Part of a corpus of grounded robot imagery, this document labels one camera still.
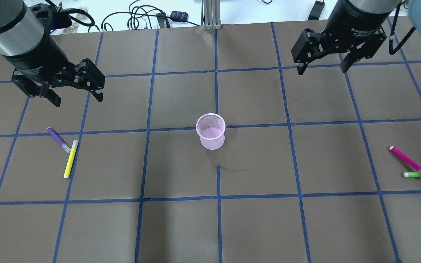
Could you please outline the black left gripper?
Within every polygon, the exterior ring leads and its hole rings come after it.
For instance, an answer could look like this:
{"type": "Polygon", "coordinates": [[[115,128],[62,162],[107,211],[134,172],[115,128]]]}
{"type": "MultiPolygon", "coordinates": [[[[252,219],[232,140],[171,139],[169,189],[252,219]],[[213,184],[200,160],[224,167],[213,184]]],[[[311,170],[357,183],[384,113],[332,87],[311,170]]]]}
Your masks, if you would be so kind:
{"type": "Polygon", "coordinates": [[[78,64],[69,62],[48,34],[28,52],[4,58],[15,68],[12,82],[29,98],[38,96],[59,107],[61,98],[53,88],[70,86],[89,91],[99,103],[103,101],[105,76],[95,63],[88,58],[78,64]]]}

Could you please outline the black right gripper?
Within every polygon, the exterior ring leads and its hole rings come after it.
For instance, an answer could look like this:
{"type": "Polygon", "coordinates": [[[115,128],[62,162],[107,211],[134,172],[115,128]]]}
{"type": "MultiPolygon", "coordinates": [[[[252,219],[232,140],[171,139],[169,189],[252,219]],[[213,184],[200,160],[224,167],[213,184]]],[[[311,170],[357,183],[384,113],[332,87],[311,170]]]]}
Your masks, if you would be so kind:
{"type": "Polygon", "coordinates": [[[354,62],[372,58],[384,43],[382,24],[393,11],[392,0],[338,0],[321,33],[306,28],[291,49],[298,75],[329,53],[348,53],[340,64],[346,73],[354,62]]]}

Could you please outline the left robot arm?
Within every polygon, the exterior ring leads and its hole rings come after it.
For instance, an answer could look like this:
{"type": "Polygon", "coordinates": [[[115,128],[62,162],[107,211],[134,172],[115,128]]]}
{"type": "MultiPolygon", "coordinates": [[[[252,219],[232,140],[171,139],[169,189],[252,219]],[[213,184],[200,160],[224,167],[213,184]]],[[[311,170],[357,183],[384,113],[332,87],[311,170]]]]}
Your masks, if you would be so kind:
{"type": "Polygon", "coordinates": [[[72,22],[95,25],[86,11],[50,0],[30,7],[22,0],[0,0],[0,55],[13,65],[11,80],[28,97],[38,96],[58,107],[61,98],[53,89],[70,86],[103,100],[104,74],[88,58],[70,62],[50,34],[72,22]]]}

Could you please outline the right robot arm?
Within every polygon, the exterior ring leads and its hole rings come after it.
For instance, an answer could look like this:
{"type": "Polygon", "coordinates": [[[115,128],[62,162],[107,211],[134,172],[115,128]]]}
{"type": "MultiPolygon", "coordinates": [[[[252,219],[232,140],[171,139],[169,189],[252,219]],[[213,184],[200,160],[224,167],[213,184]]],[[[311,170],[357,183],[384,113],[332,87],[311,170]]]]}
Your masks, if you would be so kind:
{"type": "Polygon", "coordinates": [[[298,74],[329,54],[345,54],[340,63],[343,73],[355,62],[372,58],[387,37],[382,24],[399,4],[399,0],[338,0],[324,30],[304,29],[291,49],[298,74]]]}

